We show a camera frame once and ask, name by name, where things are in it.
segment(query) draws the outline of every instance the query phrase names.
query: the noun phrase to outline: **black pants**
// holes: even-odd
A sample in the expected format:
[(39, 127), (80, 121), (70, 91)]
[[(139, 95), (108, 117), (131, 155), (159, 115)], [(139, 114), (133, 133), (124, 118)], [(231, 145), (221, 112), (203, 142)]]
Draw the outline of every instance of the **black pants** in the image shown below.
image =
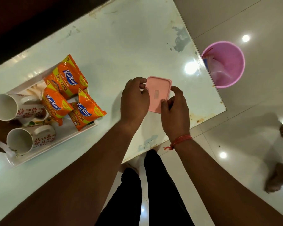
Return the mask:
[[(149, 225), (194, 225), (177, 188), (155, 150), (144, 160), (148, 180)], [(125, 169), (121, 185), (100, 214), (96, 226), (138, 226), (142, 207), (142, 186), (138, 174)]]

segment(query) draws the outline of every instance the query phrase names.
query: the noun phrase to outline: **kurkure logo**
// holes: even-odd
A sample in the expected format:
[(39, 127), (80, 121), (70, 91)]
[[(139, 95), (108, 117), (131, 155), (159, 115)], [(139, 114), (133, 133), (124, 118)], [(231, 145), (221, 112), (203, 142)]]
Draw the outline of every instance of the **kurkure logo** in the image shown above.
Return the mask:
[(52, 107), (53, 107), (55, 110), (59, 111), (59, 110), (61, 109), (59, 106), (57, 106), (57, 104), (55, 103), (55, 100), (54, 100), (51, 96), (46, 95), (46, 97), (47, 97), (47, 99), (49, 100), (49, 103), (52, 105)]
[(90, 117), (92, 115), (91, 113), (88, 113), (87, 109), (81, 103), (77, 103), (77, 106), (83, 116)]
[(70, 85), (75, 86), (75, 85), (78, 84), (78, 83), (73, 79), (73, 76), (72, 76), (72, 73), (70, 72), (70, 70), (64, 70), (63, 72), (64, 72), (65, 77), (66, 77), (66, 79), (67, 79), (67, 81), (68, 81), (68, 83), (69, 83)]

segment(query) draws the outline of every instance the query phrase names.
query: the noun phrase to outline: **red thread bracelet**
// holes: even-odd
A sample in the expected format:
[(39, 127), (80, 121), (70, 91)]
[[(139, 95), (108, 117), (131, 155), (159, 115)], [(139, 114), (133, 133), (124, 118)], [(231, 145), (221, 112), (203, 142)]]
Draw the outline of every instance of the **red thread bracelet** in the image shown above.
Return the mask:
[(179, 143), (181, 143), (182, 141), (191, 140), (191, 139), (192, 139), (192, 137), (191, 137), (190, 135), (180, 136), (180, 137), (178, 137), (177, 139), (175, 139), (173, 143), (171, 143), (170, 147), (164, 147), (164, 149), (165, 149), (165, 150), (173, 150), (175, 144), (179, 144)]

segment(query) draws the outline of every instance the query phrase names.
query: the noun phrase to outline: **hand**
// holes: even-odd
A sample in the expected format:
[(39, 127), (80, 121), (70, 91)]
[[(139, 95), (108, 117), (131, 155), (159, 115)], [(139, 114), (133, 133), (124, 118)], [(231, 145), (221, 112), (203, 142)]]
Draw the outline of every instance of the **hand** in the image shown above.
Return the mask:
[(161, 100), (161, 123), (172, 143), (178, 137), (190, 134), (190, 117), (183, 92), (176, 86), (172, 86), (171, 90), (175, 96), (168, 101)]
[(146, 116), (149, 105), (149, 91), (145, 88), (145, 78), (137, 77), (127, 82), (121, 98), (121, 121), (125, 122), (134, 133)]

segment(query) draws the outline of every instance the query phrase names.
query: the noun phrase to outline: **pink dustbin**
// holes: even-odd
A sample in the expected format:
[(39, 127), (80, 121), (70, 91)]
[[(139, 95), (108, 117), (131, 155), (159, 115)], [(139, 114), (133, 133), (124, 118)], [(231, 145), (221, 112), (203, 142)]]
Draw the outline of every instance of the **pink dustbin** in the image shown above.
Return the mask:
[(201, 54), (202, 57), (212, 55), (226, 70), (226, 75), (216, 79), (217, 88), (226, 88), (234, 85), (242, 76), (245, 68), (243, 52), (239, 47), (228, 41), (219, 41), (209, 45)]

